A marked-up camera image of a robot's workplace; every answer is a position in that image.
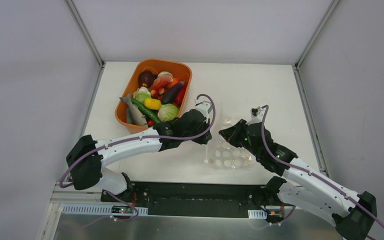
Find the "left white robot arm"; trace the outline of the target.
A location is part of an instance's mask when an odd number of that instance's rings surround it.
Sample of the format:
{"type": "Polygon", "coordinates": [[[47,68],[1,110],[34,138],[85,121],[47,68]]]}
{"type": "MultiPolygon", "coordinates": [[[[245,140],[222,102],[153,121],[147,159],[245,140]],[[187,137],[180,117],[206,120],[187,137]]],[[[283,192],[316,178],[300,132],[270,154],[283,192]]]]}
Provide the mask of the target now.
{"type": "Polygon", "coordinates": [[[94,140],[90,134],[82,136],[66,156],[72,180],[69,186],[77,191],[97,187],[109,191],[120,202],[129,201],[133,189],[127,177],[108,166],[137,155],[175,149],[186,141],[207,144],[212,138],[210,114],[213,110],[213,104],[203,101],[181,117],[156,123],[132,135],[104,140],[94,140]]]}

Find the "grey toy fish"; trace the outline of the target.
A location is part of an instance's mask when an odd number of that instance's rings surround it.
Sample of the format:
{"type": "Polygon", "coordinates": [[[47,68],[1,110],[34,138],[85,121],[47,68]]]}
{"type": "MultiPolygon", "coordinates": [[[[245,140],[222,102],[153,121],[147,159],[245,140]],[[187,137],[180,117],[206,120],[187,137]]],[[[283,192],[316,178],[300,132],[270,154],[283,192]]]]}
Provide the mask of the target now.
{"type": "Polygon", "coordinates": [[[133,103],[130,94],[124,97],[120,97],[119,99],[127,105],[126,122],[128,124],[141,126],[141,127],[148,127],[148,123],[145,115],[133,103]]]}

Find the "yellow toy corn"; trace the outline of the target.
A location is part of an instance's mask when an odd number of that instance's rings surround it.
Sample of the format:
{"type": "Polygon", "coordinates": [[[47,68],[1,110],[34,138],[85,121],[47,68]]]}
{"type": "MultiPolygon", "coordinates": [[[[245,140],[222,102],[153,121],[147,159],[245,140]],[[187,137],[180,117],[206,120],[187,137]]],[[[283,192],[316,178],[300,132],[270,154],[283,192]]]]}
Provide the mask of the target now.
{"type": "Polygon", "coordinates": [[[155,110],[158,111],[162,107],[162,103],[159,99],[154,99],[154,98],[146,98],[143,101],[143,104],[146,108],[150,110],[155,110]]]}

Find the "clear zip top bag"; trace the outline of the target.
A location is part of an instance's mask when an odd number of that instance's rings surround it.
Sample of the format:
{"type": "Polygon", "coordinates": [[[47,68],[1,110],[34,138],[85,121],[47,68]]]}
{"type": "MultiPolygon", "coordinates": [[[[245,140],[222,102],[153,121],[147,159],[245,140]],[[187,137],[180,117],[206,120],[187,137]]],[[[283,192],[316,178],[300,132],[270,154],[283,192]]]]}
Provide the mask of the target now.
{"type": "Polygon", "coordinates": [[[210,129],[212,139],[206,145],[205,164],[217,170],[249,169],[255,159],[243,148],[230,145],[220,134],[220,130],[232,127],[239,119],[224,112],[223,104],[216,105],[214,123],[210,129]]]}

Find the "white toy cauliflower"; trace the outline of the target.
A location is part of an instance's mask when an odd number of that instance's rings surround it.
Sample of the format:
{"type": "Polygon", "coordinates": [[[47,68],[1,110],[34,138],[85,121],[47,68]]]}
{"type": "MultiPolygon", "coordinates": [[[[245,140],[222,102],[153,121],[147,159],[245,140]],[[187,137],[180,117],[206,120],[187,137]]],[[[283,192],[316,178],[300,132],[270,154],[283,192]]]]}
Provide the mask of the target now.
{"type": "Polygon", "coordinates": [[[142,86],[140,88],[138,88],[134,93],[133,93],[133,98],[135,100],[137,100],[138,102],[140,103],[144,103],[145,99],[150,99],[152,96],[151,96],[151,92],[149,91],[149,89],[145,86],[142,86]]]}

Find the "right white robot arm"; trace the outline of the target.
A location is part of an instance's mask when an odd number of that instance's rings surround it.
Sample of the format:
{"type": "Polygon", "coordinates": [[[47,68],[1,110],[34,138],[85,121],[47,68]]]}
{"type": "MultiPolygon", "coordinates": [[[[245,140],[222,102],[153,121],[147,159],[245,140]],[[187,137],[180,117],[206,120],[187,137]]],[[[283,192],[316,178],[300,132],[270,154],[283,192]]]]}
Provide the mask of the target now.
{"type": "Polygon", "coordinates": [[[368,237],[377,216],[376,198],[369,192],[357,193],[315,170],[297,154],[278,144],[261,120],[241,119],[222,129],[219,135],[230,145],[244,148],[258,163],[275,175],[264,186],[264,200],[297,206],[331,224],[346,240],[368,237]]]}

